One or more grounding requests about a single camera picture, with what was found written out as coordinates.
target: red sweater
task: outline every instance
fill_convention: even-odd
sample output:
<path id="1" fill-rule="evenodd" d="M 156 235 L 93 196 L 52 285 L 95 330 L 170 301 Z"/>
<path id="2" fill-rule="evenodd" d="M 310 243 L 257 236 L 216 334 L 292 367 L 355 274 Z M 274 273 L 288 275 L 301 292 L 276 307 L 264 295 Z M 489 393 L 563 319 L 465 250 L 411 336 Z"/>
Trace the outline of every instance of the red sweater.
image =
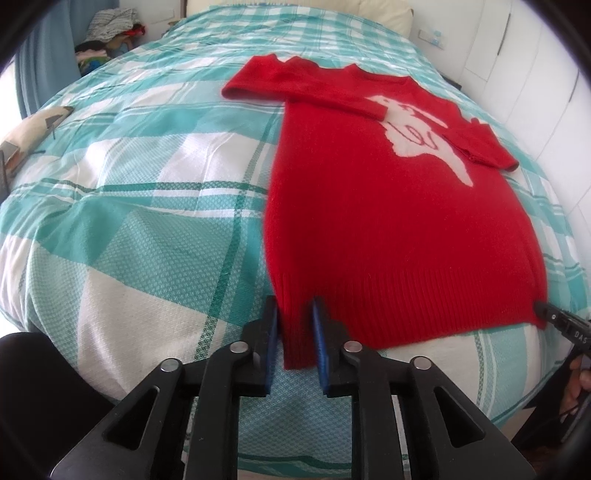
<path id="1" fill-rule="evenodd" d="M 287 368 L 314 363 L 324 297 L 351 337 L 387 348 L 543 324 L 540 246 L 491 128 L 410 77 L 253 57 L 222 90 L 285 102 L 264 219 Z"/>

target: pile of clothes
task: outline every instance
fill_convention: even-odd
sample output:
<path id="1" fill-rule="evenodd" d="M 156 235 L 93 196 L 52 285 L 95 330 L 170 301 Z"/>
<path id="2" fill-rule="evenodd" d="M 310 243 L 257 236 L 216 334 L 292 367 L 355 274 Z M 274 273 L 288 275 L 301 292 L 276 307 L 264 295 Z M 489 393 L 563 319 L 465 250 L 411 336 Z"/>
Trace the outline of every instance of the pile of clothes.
<path id="1" fill-rule="evenodd" d="M 86 39 L 76 47 L 76 62 L 82 76 L 134 47 L 133 40 L 145 34 L 135 8 L 110 8 L 92 18 Z"/>

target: pillow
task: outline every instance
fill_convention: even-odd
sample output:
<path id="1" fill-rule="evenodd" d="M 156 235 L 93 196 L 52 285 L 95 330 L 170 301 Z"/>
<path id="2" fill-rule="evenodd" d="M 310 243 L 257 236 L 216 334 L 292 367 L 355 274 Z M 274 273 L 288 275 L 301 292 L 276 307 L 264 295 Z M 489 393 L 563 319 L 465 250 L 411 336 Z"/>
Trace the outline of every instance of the pillow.
<path id="1" fill-rule="evenodd" d="M 207 9 L 210 5 L 256 5 L 261 0 L 187 0 L 187 16 Z M 413 24 L 413 12 L 407 0 L 285 0 L 264 2 L 271 5 L 299 5 L 324 8 L 373 20 L 407 37 Z"/>
<path id="2" fill-rule="evenodd" d="M 0 145 L 4 170 L 8 181 L 22 162 L 39 146 L 43 139 L 74 111 L 71 106 L 55 106 L 39 110 L 25 118 L 4 138 Z"/>

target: bed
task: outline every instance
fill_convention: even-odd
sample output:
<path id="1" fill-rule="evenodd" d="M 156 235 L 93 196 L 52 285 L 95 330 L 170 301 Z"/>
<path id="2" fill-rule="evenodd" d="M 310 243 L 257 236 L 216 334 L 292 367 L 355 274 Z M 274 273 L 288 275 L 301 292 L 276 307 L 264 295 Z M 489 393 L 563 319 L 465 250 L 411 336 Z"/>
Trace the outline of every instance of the bed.
<path id="1" fill-rule="evenodd" d="M 411 75 L 492 125 L 520 162 L 504 174 L 543 250 L 549 300 L 581 316 L 589 292 L 552 186 L 508 131 L 449 85 L 406 38 L 373 21 L 296 6 L 215 6 L 104 65 L 47 104 L 74 106 L 18 173 L 0 209 L 2 314 L 51 338 L 83 378 L 122 398 L 163 358 L 206 357 L 238 338 L 272 293 L 261 223 L 281 127 L 274 102 L 221 87 L 253 55 Z M 569 345 L 528 324 L 389 349 L 427 355 L 501 426 Z M 242 401 L 239 467 L 348 476 L 350 405 L 314 369 Z"/>

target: screw head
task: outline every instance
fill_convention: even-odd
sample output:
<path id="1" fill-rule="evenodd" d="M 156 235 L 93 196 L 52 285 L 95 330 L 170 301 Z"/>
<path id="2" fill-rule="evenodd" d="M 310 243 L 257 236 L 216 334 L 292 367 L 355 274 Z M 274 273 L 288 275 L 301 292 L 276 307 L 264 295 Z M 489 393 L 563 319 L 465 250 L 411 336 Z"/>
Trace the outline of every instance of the screw head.
<path id="1" fill-rule="evenodd" d="M 433 365 L 426 356 L 418 356 L 413 361 L 414 368 L 418 368 L 419 370 L 429 370 Z"/>
<path id="2" fill-rule="evenodd" d="M 163 360 L 160 364 L 160 370 L 163 372 L 174 372 L 178 367 L 180 367 L 180 363 L 176 358 L 167 358 Z"/>
<path id="3" fill-rule="evenodd" d="M 243 341 L 239 341 L 239 342 L 234 342 L 233 344 L 230 345 L 230 351 L 232 353 L 244 353 L 248 350 L 248 343 L 243 342 Z"/>
<path id="4" fill-rule="evenodd" d="M 345 342 L 343 348 L 345 349 L 345 352 L 357 353 L 363 349 L 363 345 L 355 340 L 349 340 L 348 342 Z"/>

